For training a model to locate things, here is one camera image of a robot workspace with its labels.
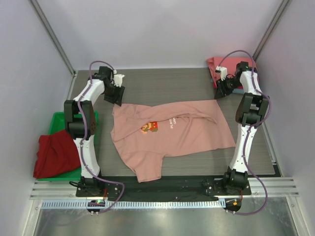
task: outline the wire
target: wire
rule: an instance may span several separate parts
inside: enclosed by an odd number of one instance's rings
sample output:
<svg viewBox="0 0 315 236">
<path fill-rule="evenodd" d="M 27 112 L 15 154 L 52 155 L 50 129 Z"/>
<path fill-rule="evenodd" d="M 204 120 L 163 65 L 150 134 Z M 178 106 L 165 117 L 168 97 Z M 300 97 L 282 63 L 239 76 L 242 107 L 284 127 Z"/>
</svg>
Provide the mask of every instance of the wire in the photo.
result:
<svg viewBox="0 0 315 236">
<path fill-rule="evenodd" d="M 235 77 L 235 75 L 232 75 L 232 74 L 227 74 L 226 76 L 228 76 L 228 75 L 230 75 L 230 76 L 231 76 L 230 78 Z"/>
<path fill-rule="evenodd" d="M 107 188 L 105 188 L 105 190 L 104 190 L 103 201 L 105 201 L 106 196 L 107 196 Z"/>
<path fill-rule="evenodd" d="M 80 96 L 80 98 L 78 99 L 78 108 L 79 108 L 79 111 L 82 115 L 82 120 L 83 120 L 83 123 L 84 123 L 84 137 L 83 139 L 81 140 L 80 142 L 80 154 L 81 154 L 81 160 L 82 160 L 82 163 L 83 163 L 83 166 L 87 169 L 87 171 L 96 179 L 98 179 L 99 181 L 102 181 L 102 182 L 105 182 L 105 183 L 111 183 L 111 184 L 119 184 L 121 185 L 123 188 L 122 188 L 122 191 L 120 192 L 120 195 L 118 196 L 118 198 L 112 203 L 112 205 L 110 205 L 108 208 L 104 209 L 104 210 L 101 210 L 99 211 L 98 213 L 101 214 L 101 213 L 104 213 L 104 212 L 107 212 L 110 208 L 112 208 L 118 201 L 119 199 L 122 197 L 123 193 L 124 193 L 124 190 L 125 190 L 125 185 L 124 183 L 121 183 L 121 182 L 116 182 L 116 181 L 109 181 L 109 180 L 106 180 L 106 179 L 102 179 L 98 176 L 96 176 L 88 167 L 88 165 L 86 164 L 85 160 L 84 160 L 84 156 L 83 156 L 83 142 L 84 140 L 87 138 L 88 136 L 88 125 L 87 125 L 87 119 L 85 117 L 85 114 L 83 112 L 83 109 L 81 107 L 81 100 L 83 99 L 83 97 L 85 96 L 85 94 L 90 90 L 90 88 L 92 87 L 92 84 L 93 84 L 93 79 L 92 79 L 92 65 L 96 62 L 101 62 L 101 63 L 104 63 L 108 66 L 110 66 L 113 70 L 114 68 L 108 64 L 107 62 L 104 62 L 104 61 L 101 61 L 101 60 L 96 60 L 96 61 L 93 61 L 91 62 L 90 64 L 90 84 L 89 86 L 87 87 L 87 89 L 82 93 L 82 95 Z"/>
<path fill-rule="evenodd" d="M 261 185 L 262 185 L 262 187 L 263 187 L 263 189 L 264 189 L 264 191 L 265 191 L 265 195 L 266 195 L 266 197 L 265 197 L 265 202 L 264 202 L 264 204 L 261 206 L 260 209 L 254 211 L 254 212 L 241 213 L 241 212 L 233 212 L 233 211 L 228 210 L 228 212 L 233 213 L 233 214 L 237 214 L 237 215 L 254 215 L 254 214 L 256 214 L 256 213 L 261 212 L 261 211 L 266 207 L 267 202 L 268 202 L 268 193 L 267 193 L 266 186 L 264 185 L 264 183 L 262 182 L 262 180 L 261 180 L 257 175 L 255 175 L 255 173 L 254 173 L 254 172 L 250 169 L 250 167 L 248 166 L 248 163 L 247 163 L 247 161 L 246 161 L 246 156 L 245 156 L 245 150 L 246 150 L 246 144 L 247 144 L 248 138 L 249 138 L 249 136 L 250 136 L 250 134 L 251 134 L 251 129 L 252 129 L 252 127 L 254 127 L 254 126 L 257 127 L 257 126 L 261 125 L 261 124 L 262 124 L 263 122 L 265 122 L 265 120 L 269 117 L 270 112 L 271 112 L 271 101 L 270 101 L 270 98 L 269 98 L 267 95 L 265 95 L 263 92 L 257 90 L 256 84 L 255 84 L 255 82 L 254 82 L 254 64 L 255 64 L 255 62 L 254 62 L 254 59 L 252 58 L 252 56 L 251 56 L 248 52 L 246 52 L 246 51 L 244 51 L 244 50 L 236 50 L 236 51 L 233 51 L 233 52 L 227 54 L 227 55 L 221 60 L 221 62 L 219 63 L 219 66 L 221 66 L 222 62 L 223 62 L 229 55 L 231 55 L 231 54 L 233 54 L 233 53 L 237 53 L 237 52 L 246 53 L 246 54 L 251 58 L 251 60 L 252 60 L 252 74 L 251 74 L 251 77 L 252 77 L 252 84 L 253 84 L 253 87 L 254 87 L 255 91 L 258 92 L 258 93 L 260 93 L 263 97 L 265 97 L 265 98 L 268 100 L 268 103 L 269 103 L 269 109 L 268 109 L 268 112 L 267 112 L 266 116 L 264 117 L 264 119 L 262 119 L 261 121 L 257 122 L 256 124 L 252 124 L 252 125 L 249 126 L 249 128 L 248 128 L 248 130 L 247 130 L 247 135 L 246 135 L 246 138 L 245 138 L 245 141 L 244 141 L 244 146 L 243 146 L 243 160 L 244 160 L 244 164 L 245 164 L 245 166 L 247 167 L 248 171 L 252 174 L 252 176 L 254 176 L 254 177 L 261 183 Z"/>
<path fill-rule="evenodd" d="M 242 190 L 240 190 L 240 195 L 241 195 L 240 201 L 242 201 L 243 200 L 243 191 Z"/>
</svg>

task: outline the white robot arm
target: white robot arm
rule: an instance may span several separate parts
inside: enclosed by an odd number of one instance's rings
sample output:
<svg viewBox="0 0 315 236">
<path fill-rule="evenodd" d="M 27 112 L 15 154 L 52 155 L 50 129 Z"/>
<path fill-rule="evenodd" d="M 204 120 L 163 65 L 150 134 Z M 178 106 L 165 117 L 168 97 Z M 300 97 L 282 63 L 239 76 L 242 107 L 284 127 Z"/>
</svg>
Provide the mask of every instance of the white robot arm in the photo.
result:
<svg viewBox="0 0 315 236">
<path fill-rule="evenodd" d="M 238 122 L 238 137 L 233 159 L 224 174 L 223 186 L 228 194 L 238 193 L 248 186 L 248 163 L 252 141 L 258 126 L 254 126 L 264 119 L 269 102 L 262 96 L 258 84 L 257 70 L 249 67 L 248 62 L 240 62 L 236 66 L 235 76 L 228 78 L 224 67 L 217 67 L 216 72 L 221 74 L 221 79 L 216 81 L 217 92 L 215 99 L 225 97 L 242 85 L 244 95 L 237 109 L 235 121 Z"/>
<path fill-rule="evenodd" d="M 100 168 L 96 161 L 94 149 L 94 134 L 96 131 L 96 120 L 93 111 L 93 105 L 97 98 L 104 94 L 104 100 L 118 105 L 122 104 L 122 96 L 125 87 L 122 86 L 124 75 L 114 74 L 112 69 L 101 66 L 99 72 L 93 75 L 93 82 L 88 80 L 87 85 L 82 92 L 73 100 L 67 100 L 64 103 L 65 126 L 67 132 L 71 135 L 74 143 L 77 146 L 80 162 L 81 162 L 81 182 L 84 179 L 93 179 L 91 173 L 85 168 L 81 158 L 80 145 L 83 145 L 83 156 L 85 157 L 86 166 L 95 175 L 100 176 Z M 81 118 L 76 118 L 74 115 L 78 114 L 77 102 L 81 99 L 81 107 L 87 118 L 88 135 L 85 140 L 84 126 Z"/>
</svg>

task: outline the white enclosure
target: white enclosure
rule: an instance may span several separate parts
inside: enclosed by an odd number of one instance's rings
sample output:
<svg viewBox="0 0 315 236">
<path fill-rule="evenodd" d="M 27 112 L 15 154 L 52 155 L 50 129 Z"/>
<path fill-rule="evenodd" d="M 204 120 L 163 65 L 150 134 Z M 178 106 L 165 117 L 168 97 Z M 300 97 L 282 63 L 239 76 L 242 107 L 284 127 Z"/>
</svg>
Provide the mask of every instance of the white enclosure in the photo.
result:
<svg viewBox="0 0 315 236">
<path fill-rule="evenodd" d="M 38 138 L 62 109 L 71 74 L 29 2 L 1 1 L 0 9 L 0 235 L 20 236 Z"/>
<path fill-rule="evenodd" d="M 72 66 L 205 67 L 236 49 L 254 52 L 280 0 L 39 0 Z"/>
<path fill-rule="evenodd" d="M 30 1 L 0 2 L 3 236 L 23 234 L 38 138 L 63 109 L 73 79 Z M 237 49 L 254 54 L 282 1 L 37 2 L 69 63 L 82 70 L 96 59 L 117 69 L 183 68 L 206 67 L 207 58 Z M 273 105 L 267 126 L 281 171 L 294 177 L 309 227 L 315 222 L 314 11 L 314 0 L 292 1 L 256 61 Z"/>
<path fill-rule="evenodd" d="M 273 112 L 266 121 L 286 176 L 292 176 L 315 222 L 315 2 L 293 1 L 257 64 Z"/>
</svg>

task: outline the pink t-shirt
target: pink t-shirt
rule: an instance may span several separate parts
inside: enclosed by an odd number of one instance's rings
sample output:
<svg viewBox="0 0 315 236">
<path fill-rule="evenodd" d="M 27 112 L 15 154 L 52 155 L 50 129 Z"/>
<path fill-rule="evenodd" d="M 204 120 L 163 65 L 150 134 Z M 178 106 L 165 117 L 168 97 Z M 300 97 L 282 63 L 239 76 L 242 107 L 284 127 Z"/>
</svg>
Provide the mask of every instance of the pink t-shirt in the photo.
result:
<svg viewBox="0 0 315 236">
<path fill-rule="evenodd" d="M 165 156 L 235 146 L 216 100 L 115 105 L 113 116 L 112 140 L 139 182 L 161 178 Z"/>
</svg>

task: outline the red garment in corner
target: red garment in corner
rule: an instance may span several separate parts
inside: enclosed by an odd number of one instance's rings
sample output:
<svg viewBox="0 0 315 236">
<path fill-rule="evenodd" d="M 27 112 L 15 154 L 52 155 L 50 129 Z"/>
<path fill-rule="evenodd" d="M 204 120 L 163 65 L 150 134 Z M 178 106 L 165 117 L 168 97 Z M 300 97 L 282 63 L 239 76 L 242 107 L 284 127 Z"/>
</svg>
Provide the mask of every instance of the red garment in corner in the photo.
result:
<svg viewBox="0 0 315 236">
<path fill-rule="evenodd" d="M 81 166 L 77 147 L 65 131 L 39 137 L 34 177 L 49 178 Z"/>
</svg>

